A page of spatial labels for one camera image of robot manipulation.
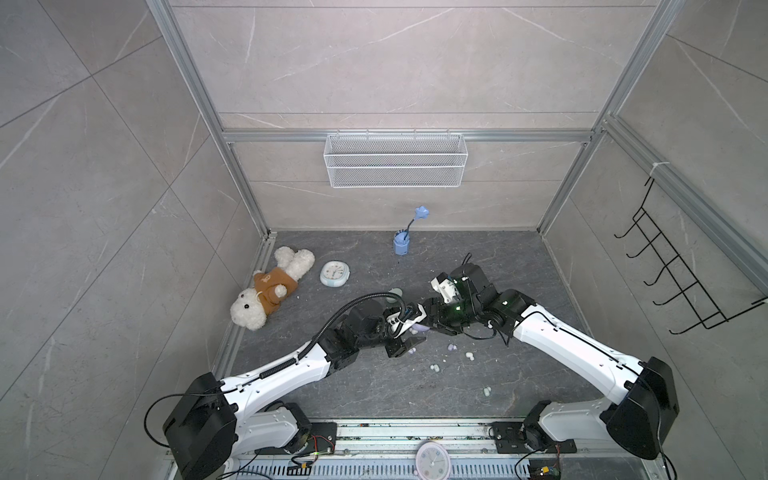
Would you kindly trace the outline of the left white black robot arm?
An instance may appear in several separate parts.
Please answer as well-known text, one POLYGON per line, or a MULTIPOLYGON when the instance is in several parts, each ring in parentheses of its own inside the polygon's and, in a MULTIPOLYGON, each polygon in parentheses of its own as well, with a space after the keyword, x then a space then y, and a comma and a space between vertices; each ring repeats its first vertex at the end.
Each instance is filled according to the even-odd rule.
POLYGON ((196 378, 165 420, 161 445, 173 454, 184 479, 205 479, 232 456, 263 448, 298 450, 310 423, 297 406, 269 407, 292 391, 320 381, 353 363, 363 348, 383 346, 399 357, 418 344, 401 337, 427 317, 420 303, 398 301, 384 308, 377 292, 335 312, 298 350, 250 372, 222 380, 207 372, 196 378))

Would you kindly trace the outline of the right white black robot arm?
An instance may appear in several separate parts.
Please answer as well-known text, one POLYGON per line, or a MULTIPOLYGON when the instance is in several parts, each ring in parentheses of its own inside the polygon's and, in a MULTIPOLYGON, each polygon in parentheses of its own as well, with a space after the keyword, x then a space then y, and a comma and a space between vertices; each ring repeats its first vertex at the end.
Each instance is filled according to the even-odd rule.
POLYGON ((641 459, 662 456, 680 411, 673 373, 664 361, 643 361, 606 346, 522 292, 498 292, 472 263, 439 274, 430 285, 436 294, 420 302, 421 324, 447 335, 483 324, 504 340, 516 339, 548 354, 601 393, 592 401, 537 403, 518 433, 528 449, 541 451, 569 440, 611 440, 641 459))

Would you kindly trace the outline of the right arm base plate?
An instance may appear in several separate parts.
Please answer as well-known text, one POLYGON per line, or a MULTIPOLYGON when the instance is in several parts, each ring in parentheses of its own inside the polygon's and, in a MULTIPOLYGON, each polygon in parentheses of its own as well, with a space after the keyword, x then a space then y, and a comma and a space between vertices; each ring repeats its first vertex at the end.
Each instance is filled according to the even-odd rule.
POLYGON ((493 422, 488 435, 494 441, 499 454, 575 454, 574 440, 556 442, 538 427, 526 426, 523 422, 493 422))

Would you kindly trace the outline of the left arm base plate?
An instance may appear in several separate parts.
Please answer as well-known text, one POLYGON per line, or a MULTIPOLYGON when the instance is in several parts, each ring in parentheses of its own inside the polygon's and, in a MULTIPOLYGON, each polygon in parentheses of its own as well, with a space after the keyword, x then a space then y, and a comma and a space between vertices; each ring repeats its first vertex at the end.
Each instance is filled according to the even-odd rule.
POLYGON ((313 452, 335 450, 338 424, 331 421, 315 422, 306 430, 300 430, 284 447, 260 450, 261 455, 308 455, 313 452))

